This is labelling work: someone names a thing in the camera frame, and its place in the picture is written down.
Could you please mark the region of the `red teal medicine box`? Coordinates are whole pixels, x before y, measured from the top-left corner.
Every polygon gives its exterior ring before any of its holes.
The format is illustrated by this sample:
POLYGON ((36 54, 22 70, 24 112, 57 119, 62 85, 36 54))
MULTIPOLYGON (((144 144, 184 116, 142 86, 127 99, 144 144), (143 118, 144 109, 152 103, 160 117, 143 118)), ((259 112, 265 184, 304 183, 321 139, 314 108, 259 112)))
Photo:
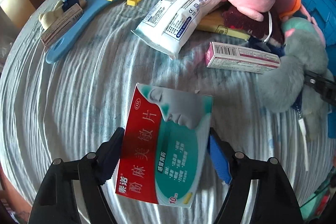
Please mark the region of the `red teal medicine box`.
POLYGON ((137 83, 130 104, 116 194, 190 207, 209 138, 213 98, 137 83))

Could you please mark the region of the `long purple white box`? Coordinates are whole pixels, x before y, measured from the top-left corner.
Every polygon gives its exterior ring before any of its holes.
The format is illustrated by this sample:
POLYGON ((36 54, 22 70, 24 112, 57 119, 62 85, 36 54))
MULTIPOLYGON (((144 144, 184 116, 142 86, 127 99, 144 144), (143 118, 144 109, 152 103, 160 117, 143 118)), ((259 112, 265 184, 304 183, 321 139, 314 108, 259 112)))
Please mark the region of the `long purple white box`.
POLYGON ((41 34, 45 47, 50 47, 62 37, 83 15, 83 9, 76 3, 41 34))

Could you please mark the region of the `grey teal pig plush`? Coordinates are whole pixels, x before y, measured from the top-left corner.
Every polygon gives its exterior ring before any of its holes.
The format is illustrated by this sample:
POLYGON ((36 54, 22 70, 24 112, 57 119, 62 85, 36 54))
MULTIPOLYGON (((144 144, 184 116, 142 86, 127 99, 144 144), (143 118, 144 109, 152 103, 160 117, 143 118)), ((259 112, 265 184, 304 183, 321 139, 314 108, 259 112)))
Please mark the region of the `grey teal pig plush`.
POLYGON ((303 119, 307 139, 314 140, 325 129, 328 105, 311 87, 304 84, 305 73, 333 79, 327 68, 329 59, 325 38, 315 24, 292 17, 281 25, 284 32, 284 56, 280 66, 258 78, 262 104, 273 113, 293 108, 303 119))

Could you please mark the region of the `dark maroon cloth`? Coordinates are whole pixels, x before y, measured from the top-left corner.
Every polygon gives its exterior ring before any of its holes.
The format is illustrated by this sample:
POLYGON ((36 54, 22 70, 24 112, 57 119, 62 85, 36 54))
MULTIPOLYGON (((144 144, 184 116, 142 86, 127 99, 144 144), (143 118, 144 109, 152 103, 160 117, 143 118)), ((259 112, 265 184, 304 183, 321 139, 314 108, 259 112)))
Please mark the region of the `dark maroon cloth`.
MULTIPOLYGON (((239 12, 236 7, 230 6, 228 10, 223 11, 222 18, 226 27, 243 30, 250 36, 263 41, 269 35, 269 14, 266 12, 262 15, 264 20, 258 22, 239 12)), ((273 7, 270 10, 270 15, 272 18, 272 33, 269 42, 274 46, 283 45, 284 35, 281 30, 281 20, 273 7)))

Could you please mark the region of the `striped light blue tablecloth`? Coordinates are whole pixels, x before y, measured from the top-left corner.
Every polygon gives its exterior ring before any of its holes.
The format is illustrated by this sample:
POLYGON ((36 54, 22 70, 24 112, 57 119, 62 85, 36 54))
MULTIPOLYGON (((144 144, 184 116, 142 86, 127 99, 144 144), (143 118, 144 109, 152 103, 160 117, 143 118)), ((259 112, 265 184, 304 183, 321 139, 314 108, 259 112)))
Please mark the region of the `striped light blue tablecloth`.
POLYGON ((134 36, 156 1, 109 5, 54 64, 45 61, 38 13, 31 16, 1 75, 1 165, 13 187, 33 203, 53 159, 80 159, 126 125, 135 85, 142 83, 213 96, 219 136, 252 159, 279 159, 304 203, 330 172, 335 141, 327 131, 310 141, 306 168, 297 113, 263 108, 256 74, 206 67, 210 42, 242 40, 197 31, 172 60, 134 36))

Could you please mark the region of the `pink white medicine box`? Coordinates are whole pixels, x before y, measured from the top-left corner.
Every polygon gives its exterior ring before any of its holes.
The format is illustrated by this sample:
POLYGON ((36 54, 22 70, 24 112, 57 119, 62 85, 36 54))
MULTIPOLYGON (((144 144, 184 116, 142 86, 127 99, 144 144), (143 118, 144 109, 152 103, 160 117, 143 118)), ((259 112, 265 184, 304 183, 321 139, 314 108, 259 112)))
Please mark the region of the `pink white medicine box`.
POLYGON ((219 42, 210 42, 205 60, 208 68, 257 74, 280 66, 279 57, 273 53, 219 42))

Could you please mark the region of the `yellow flat packet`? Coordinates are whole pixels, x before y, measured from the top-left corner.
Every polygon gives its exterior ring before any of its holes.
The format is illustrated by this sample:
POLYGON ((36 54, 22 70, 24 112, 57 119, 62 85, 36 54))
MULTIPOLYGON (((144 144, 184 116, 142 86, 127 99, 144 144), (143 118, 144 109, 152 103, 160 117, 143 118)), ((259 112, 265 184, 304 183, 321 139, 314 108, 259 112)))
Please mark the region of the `yellow flat packet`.
POLYGON ((196 30, 227 35, 243 40, 248 40, 250 38, 250 35, 242 30, 226 27, 223 23, 222 14, 217 12, 212 12, 206 15, 197 25, 196 30))

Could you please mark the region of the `white wet wipes pack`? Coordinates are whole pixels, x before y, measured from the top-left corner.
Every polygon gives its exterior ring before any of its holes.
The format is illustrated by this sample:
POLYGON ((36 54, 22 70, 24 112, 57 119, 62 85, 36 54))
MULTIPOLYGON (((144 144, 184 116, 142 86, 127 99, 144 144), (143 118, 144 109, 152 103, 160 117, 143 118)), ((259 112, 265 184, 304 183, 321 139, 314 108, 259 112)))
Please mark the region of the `white wet wipes pack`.
POLYGON ((133 30, 146 45, 176 59, 200 21, 222 0, 160 0, 133 30))

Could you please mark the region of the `blue plastic board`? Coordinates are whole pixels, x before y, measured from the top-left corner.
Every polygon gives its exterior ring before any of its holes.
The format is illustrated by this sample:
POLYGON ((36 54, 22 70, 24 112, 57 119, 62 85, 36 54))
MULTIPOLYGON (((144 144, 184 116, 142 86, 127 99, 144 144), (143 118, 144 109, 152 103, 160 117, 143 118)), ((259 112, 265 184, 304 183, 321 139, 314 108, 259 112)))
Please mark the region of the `blue plastic board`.
POLYGON ((46 53, 45 61, 48 64, 53 64, 66 55, 92 19, 113 2, 115 1, 87 0, 87 6, 84 9, 83 15, 61 38, 52 44, 46 53))

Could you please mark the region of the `blue satin bow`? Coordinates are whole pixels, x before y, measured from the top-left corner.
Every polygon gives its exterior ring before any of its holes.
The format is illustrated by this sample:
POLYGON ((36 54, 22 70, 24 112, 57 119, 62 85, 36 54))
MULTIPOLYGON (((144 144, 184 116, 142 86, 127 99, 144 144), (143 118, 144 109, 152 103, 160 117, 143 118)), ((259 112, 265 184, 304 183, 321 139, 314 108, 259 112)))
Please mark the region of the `blue satin bow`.
POLYGON ((64 0, 63 5, 62 5, 62 10, 66 12, 76 3, 79 5, 80 1, 79 0, 64 0))

